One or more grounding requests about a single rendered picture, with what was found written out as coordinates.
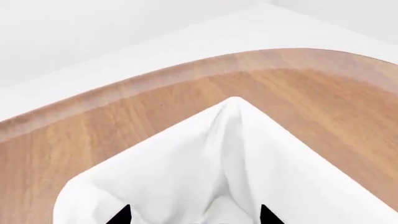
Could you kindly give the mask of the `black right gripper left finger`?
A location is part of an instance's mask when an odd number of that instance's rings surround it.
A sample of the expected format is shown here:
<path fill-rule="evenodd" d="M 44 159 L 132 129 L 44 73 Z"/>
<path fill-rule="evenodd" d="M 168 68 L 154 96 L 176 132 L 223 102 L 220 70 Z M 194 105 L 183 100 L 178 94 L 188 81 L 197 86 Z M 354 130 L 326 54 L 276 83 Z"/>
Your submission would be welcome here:
<path fill-rule="evenodd" d="M 123 207 L 106 224 L 131 224 L 132 215 L 130 205 Z"/>

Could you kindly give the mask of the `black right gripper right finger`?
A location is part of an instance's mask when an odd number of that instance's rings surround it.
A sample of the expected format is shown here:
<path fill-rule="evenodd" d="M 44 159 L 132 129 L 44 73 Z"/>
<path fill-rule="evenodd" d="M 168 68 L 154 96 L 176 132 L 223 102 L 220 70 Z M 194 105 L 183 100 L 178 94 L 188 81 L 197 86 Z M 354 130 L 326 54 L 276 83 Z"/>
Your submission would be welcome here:
<path fill-rule="evenodd" d="M 269 208 L 261 205 L 261 224 L 284 224 Z"/>

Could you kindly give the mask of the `white cloth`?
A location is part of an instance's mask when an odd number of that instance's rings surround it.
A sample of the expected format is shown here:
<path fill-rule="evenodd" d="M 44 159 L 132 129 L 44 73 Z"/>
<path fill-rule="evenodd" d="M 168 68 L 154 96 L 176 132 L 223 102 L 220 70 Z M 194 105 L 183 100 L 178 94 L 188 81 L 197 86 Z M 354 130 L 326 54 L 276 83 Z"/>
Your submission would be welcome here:
<path fill-rule="evenodd" d="M 231 97 L 67 182 L 53 224 L 398 224 L 398 212 L 302 141 Z"/>

